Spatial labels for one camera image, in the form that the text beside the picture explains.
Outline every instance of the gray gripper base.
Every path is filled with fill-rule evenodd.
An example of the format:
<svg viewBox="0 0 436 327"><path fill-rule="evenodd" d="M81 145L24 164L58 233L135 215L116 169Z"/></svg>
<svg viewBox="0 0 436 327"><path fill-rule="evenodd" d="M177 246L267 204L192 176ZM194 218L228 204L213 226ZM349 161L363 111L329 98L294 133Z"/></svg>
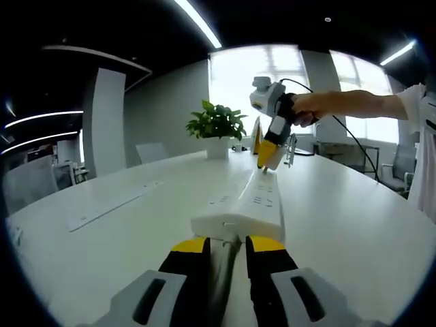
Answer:
<svg viewBox="0 0 436 327"><path fill-rule="evenodd" d="M297 327L350 327L357 326L361 320L348 308L345 297L310 268L301 268L271 274L272 281L279 291L285 309L288 326ZM292 279L302 277L315 294L324 316L312 321L307 313Z"/></svg>
<svg viewBox="0 0 436 327"><path fill-rule="evenodd" d="M154 280L163 283L159 295L151 309L147 323L139 324L134 320L136 309ZM93 324L77 325L77 327L169 327L172 311L176 304L178 293L184 282L185 275L176 275L160 271L148 270L124 290L112 298L110 310Z"/></svg>

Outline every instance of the led light strip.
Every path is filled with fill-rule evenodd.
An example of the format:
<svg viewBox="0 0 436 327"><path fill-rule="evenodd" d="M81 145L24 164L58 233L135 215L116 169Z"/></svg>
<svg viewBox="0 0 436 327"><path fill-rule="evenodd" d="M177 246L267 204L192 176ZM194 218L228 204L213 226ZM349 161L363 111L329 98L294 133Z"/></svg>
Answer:
<svg viewBox="0 0 436 327"><path fill-rule="evenodd" d="M11 114L12 116L16 117L15 112L12 110L12 106L11 106L11 103L10 103L10 102L6 102L6 109L7 109L7 111L10 112L10 114Z"/></svg>
<svg viewBox="0 0 436 327"><path fill-rule="evenodd" d="M392 56L388 57L387 59L383 60L380 65L384 66L387 63L390 63L392 60L398 58L399 56L405 54L407 51L410 51L414 47L415 41L410 42L408 45L406 45L401 50L394 53Z"/></svg>
<svg viewBox="0 0 436 327"><path fill-rule="evenodd" d="M50 114L39 114L37 116L27 117L27 118L23 118L23 119L18 119L17 121L13 121L12 123L5 125L5 129L8 127L11 127L13 125L16 125L18 123L22 123L23 121L30 121L31 119L37 119L37 118L42 118L42 117L57 116L58 114L83 114L83 111L82 110L63 111L63 112L51 112Z"/></svg>
<svg viewBox="0 0 436 327"><path fill-rule="evenodd" d="M215 49L221 48L222 45L218 38L212 32L211 28L206 24L204 19L198 14L198 12L192 7L192 5L187 0L174 0L197 24L197 26L202 30L205 36L211 41L211 44Z"/></svg>
<svg viewBox="0 0 436 327"><path fill-rule="evenodd" d="M61 133L61 134L56 134L56 135L44 136L43 138L36 138L34 140L31 140L31 141L27 141L27 142L23 142L21 144L17 144L17 145L11 146L10 148L2 151L0 153L0 155L3 155L5 153L7 153L8 151L11 151L11 150L16 149L16 148L18 148L20 146L23 146L23 145L26 145L26 144L29 144L29 143L32 143L32 142L37 142L37 141L40 141L40 140L45 140L47 138L57 138L58 136L65 136L65 135L72 135L72 134L77 134L77 131L69 131L68 133Z"/></svg>
<svg viewBox="0 0 436 327"><path fill-rule="evenodd" d="M10 143L9 140L7 138L5 138L3 135L0 135L1 138L3 138L7 143Z"/></svg>

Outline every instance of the potted plant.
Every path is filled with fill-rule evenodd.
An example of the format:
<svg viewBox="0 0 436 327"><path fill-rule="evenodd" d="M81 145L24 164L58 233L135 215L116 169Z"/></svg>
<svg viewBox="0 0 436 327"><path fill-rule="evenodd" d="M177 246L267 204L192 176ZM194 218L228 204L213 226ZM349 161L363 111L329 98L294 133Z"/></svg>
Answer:
<svg viewBox="0 0 436 327"><path fill-rule="evenodd" d="M207 157L209 159L228 158L229 139L235 137L242 140L243 134L247 135L244 129L240 110L232 111L229 107L221 105L214 106L203 100L203 112L192 112L197 117L188 122L186 130L189 135L196 138L206 139Z"/></svg>

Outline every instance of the desk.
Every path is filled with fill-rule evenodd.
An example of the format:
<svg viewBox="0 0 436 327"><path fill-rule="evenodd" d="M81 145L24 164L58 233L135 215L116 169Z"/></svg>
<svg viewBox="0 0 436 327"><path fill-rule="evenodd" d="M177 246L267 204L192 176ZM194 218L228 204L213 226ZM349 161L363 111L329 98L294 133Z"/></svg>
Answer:
<svg viewBox="0 0 436 327"><path fill-rule="evenodd" d="M375 171L378 172L379 170L379 156L380 156L380 148L378 146L371 146L371 145L363 145L361 144L362 148L364 149L365 153L368 154L368 150L373 150L376 152L376 159L373 162L375 165ZM344 144L344 143L331 143L331 142L316 142L313 144L313 152L322 155L323 157L327 157L330 160L340 162L347 167L350 167L354 170L357 170L358 172L361 172L362 174L374 174L375 171L373 168L370 170L367 170L367 156L362 153L362 149L359 148L357 144ZM335 157L343 156L343 155L352 155L353 153L359 154L362 156L362 163L356 164L353 163L346 163L341 162L341 160L334 160Z"/></svg>
<svg viewBox="0 0 436 327"><path fill-rule="evenodd" d="M189 220L216 189L255 168L250 153L229 161L194 153L96 178L11 216L23 229L21 258L50 312L67 326L108 312L110 299L171 247L192 237ZM436 251L436 225L387 187L323 157L295 157L277 170L286 248L345 294L364 319L392 323L422 283ZM147 181L163 185L69 233L68 215ZM223 326L256 326L245 247L236 258Z"/></svg>

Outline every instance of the ceiling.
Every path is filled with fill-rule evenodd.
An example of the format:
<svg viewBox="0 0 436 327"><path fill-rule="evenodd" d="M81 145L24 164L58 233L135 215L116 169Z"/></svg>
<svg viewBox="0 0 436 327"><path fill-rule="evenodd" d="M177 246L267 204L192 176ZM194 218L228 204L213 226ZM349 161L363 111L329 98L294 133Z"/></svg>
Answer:
<svg viewBox="0 0 436 327"><path fill-rule="evenodd" d="M224 48L249 44L298 44L317 51L347 52L379 63L416 38L434 53L436 30L423 1L414 5L286 0L190 0ZM82 97L98 67L127 74L127 86L144 72L93 55L41 51L64 44L99 50L134 61L154 78L205 59L208 40L173 0L10 1L3 8L0 62L1 124L35 114L81 109ZM423 80L420 60L411 51L386 66L405 85ZM58 116L17 124L3 135L15 143L81 128L80 116ZM1 143L0 150L13 144Z"/></svg>

